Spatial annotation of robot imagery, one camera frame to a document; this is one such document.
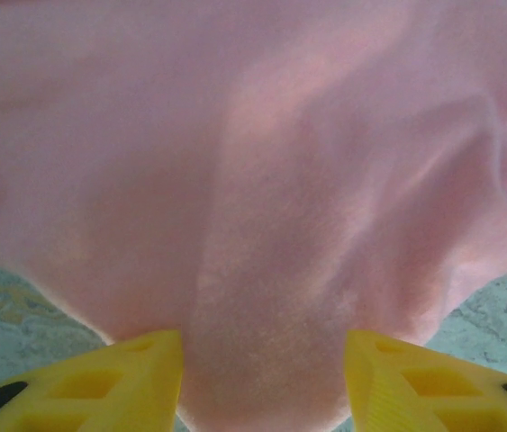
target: marbled surface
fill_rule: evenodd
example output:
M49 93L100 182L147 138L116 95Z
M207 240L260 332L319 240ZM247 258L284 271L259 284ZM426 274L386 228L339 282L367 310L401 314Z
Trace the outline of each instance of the marbled surface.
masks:
M0 381L102 344L30 285L0 271ZM455 310L429 346L507 372L507 275ZM350 430L349 422L338 429Z

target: yellow plastic part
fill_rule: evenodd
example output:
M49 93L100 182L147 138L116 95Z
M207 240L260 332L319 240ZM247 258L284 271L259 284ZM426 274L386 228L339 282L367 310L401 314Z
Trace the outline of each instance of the yellow plastic part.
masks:
M0 432L170 432L181 337L157 331L15 376L29 385L0 409Z
M375 332L348 333L357 432L507 432L507 374Z

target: pink fabric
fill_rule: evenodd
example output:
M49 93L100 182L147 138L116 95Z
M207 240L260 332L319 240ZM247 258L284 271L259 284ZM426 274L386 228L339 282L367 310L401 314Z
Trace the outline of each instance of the pink fabric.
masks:
M0 266L181 329L195 431L334 427L347 329L507 272L507 0L0 1Z

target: pink towel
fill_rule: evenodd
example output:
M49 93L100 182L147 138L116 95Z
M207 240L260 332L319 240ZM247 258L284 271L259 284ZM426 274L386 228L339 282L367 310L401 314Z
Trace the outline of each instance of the pink towel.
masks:
M507 0L0 1L0 266L181 329L193 431L334 427L507 272Z

